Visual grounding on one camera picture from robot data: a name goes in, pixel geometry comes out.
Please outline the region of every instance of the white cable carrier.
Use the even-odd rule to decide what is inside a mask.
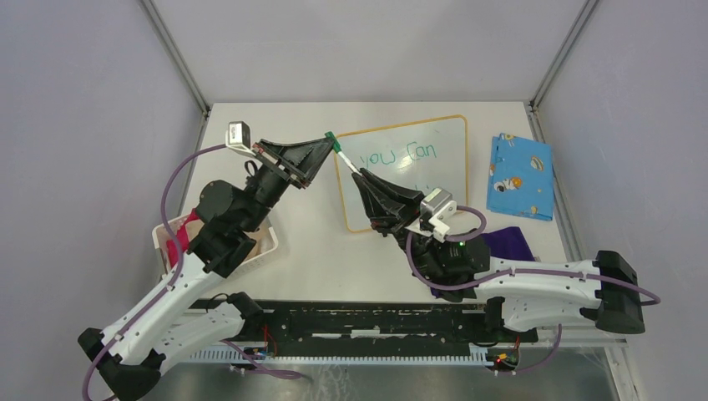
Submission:
[[[470,345],[468,356],[441,357],[267,357],[256,360],[263,364],[293,365],[427,365],[427,366],[492,366],[487,361],[487,349]],[[225,345],[212,345],[193,354],[183,363],[248,363],[236,351]]]

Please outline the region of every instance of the white basket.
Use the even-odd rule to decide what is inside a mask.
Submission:
[[[169,228],[172,231],[177,232],[177,230],[182,227],[190,213],[177,217],[169,221]],[[253,256],[251,259],[244,261],[233,273],[226,279],[231,280],[235,277],[243,276],[244,274],[256,269],[257,267],[264,266],[269,261],[272,261],[277,254],[278,250],[278,237],[276,236],[276,231],[273,229],[271,221],[267,218],[264,220],[265,226],[268,228],[268,233],[263,236],[260,240],[260,253]],[[157,251],[159,259],[162,261],[163,271],[161,273],[168,273],[169,258],[167,257],[167,241],[169,240],[169,235],[167,230],[165,230],[163,225],[156,226],[153,229],[153,244]]]

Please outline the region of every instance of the tabletop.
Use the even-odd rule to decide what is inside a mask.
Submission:
[[[521,102],[411,103],[222,103],[215,104],[201,149],[223,144],[230,121],[245,121],[252,142],[284,144],[461,114],[468,121],[469,205],[488,219],[486,232],[519,226],[541,261],[566,261],[556,220],[538,221],[486,210],[492,137],[499,133],[532,138]],[[243,187],[245,158],[228,150],[201,156],[192,172],[182,213],[195,207],[212,180]],[[445,302],[412,277],[392,237],[347,230],[334,160],[328,158],[306,190],[289,188],[269,214],[280,242],[278,257],[267,265],[227,279],[203,297],[245,291],[254,299],[344,302]],[[473,216],[455,216],[456,227],[478,225]]]

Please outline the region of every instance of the white wall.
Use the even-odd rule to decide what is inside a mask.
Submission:
[[[664,302],[632,338],[646,399],[705,399],[708,3],[602,2],[541,105],[587,255]]]
[[[149,230],[200,113],[138,2],[0,9],[0,398],[77,400],[76,338],[154,283]]]
[[[210,102],[525,100],[584,0],[156,0]]]

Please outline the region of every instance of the robotic arm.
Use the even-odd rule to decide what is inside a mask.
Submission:
[[[228,296],[216,309],[186,324],[172,324],[245,260],[255,245],[246,232],[258,228],[286,189],[306,188],[331,150],[342,153],[331,135],[293,145],[266,140],[251,145],[250,129],[242,122],[229,124],[225,142],[225,147],[260,161],[261,167],[243,190],[223,180],[210,182],[196,207],[205,224],[187,254],[180,256],[184,263],[180,261],[116,322],[103,330],[88,328],[79,336],[79,345],[92,360],[84,380],[84,400],[90,400],[88,381],[94,368],[115,397],[137,400],[193,353],[260,328],[263,312],[243,292]],[[486,302],[489,327],[525,332],[591,320],[611,332],[645,330],[641,305],[646,303],[640,302],[638,293],[644,290],[636,286],[636,273],[619,254],[601,251],[593,261],[561,264],[491,257],[479,236],[486,224],[481,213],[458,206],[443,189],[425,196],[345,161],[372,228],[397,240],[413,275],[434,288],[435,295],[451,302],[464,298]],[[478,214],[483,224],[469,233],[450,235],[447,222],[456,210]]]

